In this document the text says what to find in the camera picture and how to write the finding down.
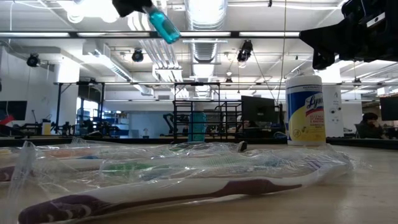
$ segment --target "disinfecting wipes canister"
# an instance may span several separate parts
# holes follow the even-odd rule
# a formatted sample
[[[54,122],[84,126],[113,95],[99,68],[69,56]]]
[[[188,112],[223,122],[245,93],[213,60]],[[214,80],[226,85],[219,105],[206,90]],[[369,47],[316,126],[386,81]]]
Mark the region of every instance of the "disinfecting wipes canister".
[[[299,76],[286,81],[288,144],[320,146],[326,143],[322,79]]]

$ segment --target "table surface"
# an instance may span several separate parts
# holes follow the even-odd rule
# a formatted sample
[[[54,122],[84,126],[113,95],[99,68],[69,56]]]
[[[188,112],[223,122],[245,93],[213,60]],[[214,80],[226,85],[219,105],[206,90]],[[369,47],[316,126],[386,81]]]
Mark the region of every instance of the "table surface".
[[[251,145],[250,149],[286,146]],[[361,161],[352,173],[290,192],[136,211],[84,223],[397,223],[398,152],[334,146]],[[6,204],[0,188],[0,207]]]

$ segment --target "plastic wrap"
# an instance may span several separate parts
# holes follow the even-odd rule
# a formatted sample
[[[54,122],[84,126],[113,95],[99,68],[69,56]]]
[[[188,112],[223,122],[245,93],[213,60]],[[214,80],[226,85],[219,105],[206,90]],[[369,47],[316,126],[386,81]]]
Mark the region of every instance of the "plastic wrap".
[[[76,141],[67,146],[73,152],[68,157],[49,152],[61,149],[25,144],[4,223],[49,223],[128,208],[268,194],[316,184],[353,168],[349,157],[331,146],[239,152],[242,144],[133,147]]]

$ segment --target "blue bottle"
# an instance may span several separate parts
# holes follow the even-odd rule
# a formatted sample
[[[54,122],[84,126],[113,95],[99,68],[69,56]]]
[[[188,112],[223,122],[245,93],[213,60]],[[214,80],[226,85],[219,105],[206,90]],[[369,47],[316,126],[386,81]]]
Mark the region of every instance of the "blue bottle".
[[[172,44],[180,38],[180,31],[174,26],[169,18],[155,6],[143,7],[149,15],[149,22],[168,44]]]
[[[190,120],[193,122],[201,122],[189,124],[189,133],[202,133],[202,134],[188,134],[188,142],[192,141],[205,141],[205,131],[206,131],[206,114],[203,112],[193,112],[190,115]]]

